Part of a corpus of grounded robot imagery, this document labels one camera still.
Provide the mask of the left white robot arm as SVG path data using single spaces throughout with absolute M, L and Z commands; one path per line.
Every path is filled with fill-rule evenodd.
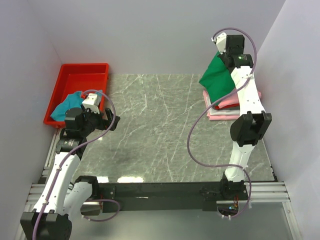
M 44 190 L 32 211 L 23 212 L 20 224 L 28 240 L 68 240 L 72 220 L 80 215 L 83 203 L 100 197 L 95 176 L 80 176 L 72 189 L 69 185 L 83 153 L 87 136 L 94 130 L 114 131 L 120 117 L 111 109 L 95 113 L 75 107 L 65 113 L 65 128 L 56 145 L 54 165 Z

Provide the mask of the green t shirt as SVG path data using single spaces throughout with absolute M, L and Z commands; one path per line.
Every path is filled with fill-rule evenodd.
M 207 91 L 210 102 L 216 102 L 216 105 L 222 101 L 222 97 L 231 93 L 235 88 L 229 70 L 219 58 L 219 55 L 219 52 L 215 54 L 199 80 L 199 84 Z

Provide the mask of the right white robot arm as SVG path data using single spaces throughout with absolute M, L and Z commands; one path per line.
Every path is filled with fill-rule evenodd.
M 233 141 L 229 166 L 220 181 L 219 193 L 226 200 L 245 194 L 246 168 L 249 158 L 259 140 L 265 135 L 272 115 L 265 111 L 254 77 L 254 60 L 244 53 L 243 35 L 222 32 L 215 41 L 219 58 L 229 70 L 239 101 L 239 117 L 230 127 Z

